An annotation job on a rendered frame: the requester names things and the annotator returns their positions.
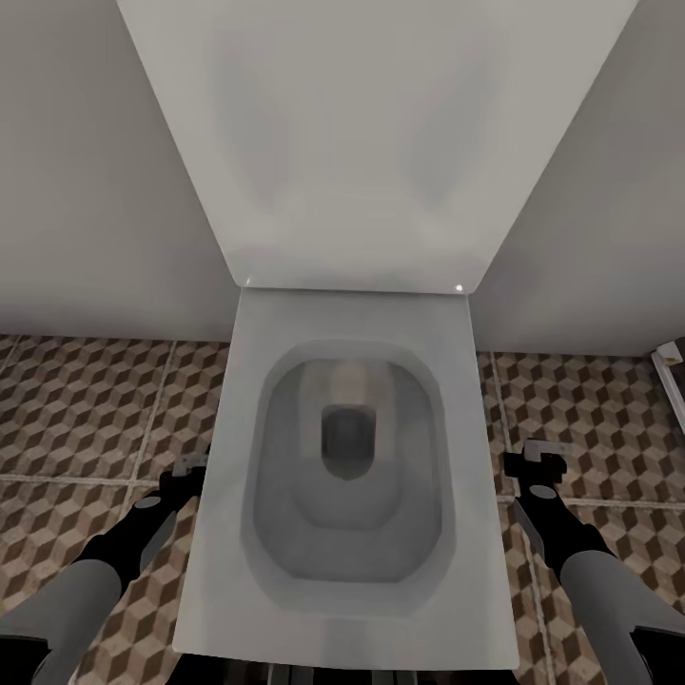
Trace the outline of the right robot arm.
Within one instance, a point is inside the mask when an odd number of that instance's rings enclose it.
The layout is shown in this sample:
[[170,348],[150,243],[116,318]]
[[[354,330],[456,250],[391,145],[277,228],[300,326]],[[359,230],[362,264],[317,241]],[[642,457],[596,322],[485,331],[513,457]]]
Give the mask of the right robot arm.
[[567,474],[565,441],[529,438],[503,454],[519,479],[514,510],[524,532],[574,607],[608,685],[685,685],[685,616],[654,593],[583,524],[555,490]]

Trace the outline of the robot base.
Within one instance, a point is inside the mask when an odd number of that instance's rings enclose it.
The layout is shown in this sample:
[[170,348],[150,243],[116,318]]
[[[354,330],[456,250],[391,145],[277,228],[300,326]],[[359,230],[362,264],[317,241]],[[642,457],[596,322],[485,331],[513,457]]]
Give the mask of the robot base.
[[[519,685],[513,670],[462,670],[462,685]],[[223,685],[223,658],[183,653],[166,685]],[[267,685],[250,680],[248,685]],[[436,680],[418,680],[418,685],[437,685]]]

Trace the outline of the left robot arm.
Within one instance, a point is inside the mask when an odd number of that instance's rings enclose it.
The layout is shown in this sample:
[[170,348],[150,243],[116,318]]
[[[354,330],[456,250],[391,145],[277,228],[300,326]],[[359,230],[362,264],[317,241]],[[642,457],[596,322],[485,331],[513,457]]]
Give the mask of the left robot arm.
[[57,577],[0,616],[0,685],[68,685],[128,585],[163,548],[177,514],[200,497],[209,454],[176,456],[159,490],[94,536]]

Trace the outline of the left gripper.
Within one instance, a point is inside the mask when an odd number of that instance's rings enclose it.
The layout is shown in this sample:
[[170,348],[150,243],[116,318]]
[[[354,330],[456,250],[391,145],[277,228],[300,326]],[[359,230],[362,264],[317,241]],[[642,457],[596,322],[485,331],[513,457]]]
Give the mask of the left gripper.
[[187,503],[193,497],[200,497],[202,495],[204,487],[204,479],[206,477],[206,471],[204,469],[199,469],[198,472],[192,472],[188,476],[173,476],[173,471],[164,471],[159,478],[159,489],[164,489],[174,485],[183,490],[185,495],[185,503]]

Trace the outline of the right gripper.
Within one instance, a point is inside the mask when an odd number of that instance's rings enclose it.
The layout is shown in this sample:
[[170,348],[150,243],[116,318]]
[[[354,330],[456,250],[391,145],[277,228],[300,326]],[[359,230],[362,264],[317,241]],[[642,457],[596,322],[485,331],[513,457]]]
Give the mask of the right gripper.
[[567,464],[561,455],[552,453],[551,455],[541,455],[540,462],[526,461],[526,458],[521,454],[511,454],[505,452],[503,454],[504,474],[505,477],[515,477],[519,480],[527,474],[533,472],[535,474],[542,474],[555,483],[562,482],[562,474],[567,474]]

